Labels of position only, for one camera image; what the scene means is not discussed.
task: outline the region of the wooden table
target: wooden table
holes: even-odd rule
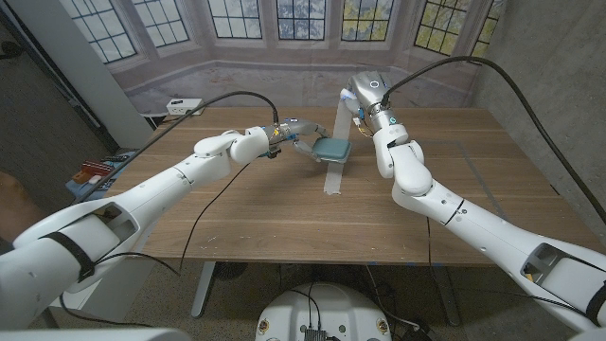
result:
[[[335,108],[280,108],[280,118],[307,118],[330,132]],[[435,179],[460,196],[529,231],[606,252],[492,115],[481,109],[396,109],[425,154]],[[271,124],[268,108],[209,108],[142,153],[109,190],[123,192],[189,156],[199,140],[236,129]],[[377,170],[372,139],[353,125],[352,151],[341,194],[324,192],[327,164],[284,146],[276,159],[255,160],[202,217],[186,257],[211,261],[428,263],[425,217],[397,206],[393,179]],[[179,258],[205,205],[232,175],[196,188],[170,209],[143,252]],[[440,224],[431,222],[432,261],[489,265]]]

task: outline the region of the person's arm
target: person's arm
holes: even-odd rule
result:
[[[0,171],[0,238],[13,242],[44,217],[19,180]]]

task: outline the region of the black strap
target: black strap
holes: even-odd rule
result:
[[[95,263],[90,257],[88,257],[86,252],[84,252],[84,250],[82,250],[82,248],[69,237],[65,236],[61,232],[51,232],[40,237],[40,239],[42,238],[50,238],[51,240],[58,242],[67,251],[69,251],[72,256],[74,256],[74,258],[80,264],[80,276],[78,277],[78,283],[95,274]]]
[[[601,326],[599,325],[599,322],[597,322],[597,314],[604,302],[606,302],[606,280],[604,280],[604,285],[599,288],[597,293],[589,300],[589,304],[587,304],[587,318],[594,322],[598,327]]]

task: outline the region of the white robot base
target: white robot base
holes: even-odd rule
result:
[[[311,292],[316,309],[307,297],[311,285],[300,285],[274,299],[258,319],[255,340],[391,340],[385,315],[370,299],[344,285],[317,282]]]

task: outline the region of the tape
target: tape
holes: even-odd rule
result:
[[[337,106],[337,117],[334,120],[333,138],[349,139],[349,129],[351,128],[351,112],[342,100],[339,100]],[[324,182],[324,192],[328,195],[341,194],[341,178],[343,175],[343,164],[329,163],[329,169],[326,173]]]

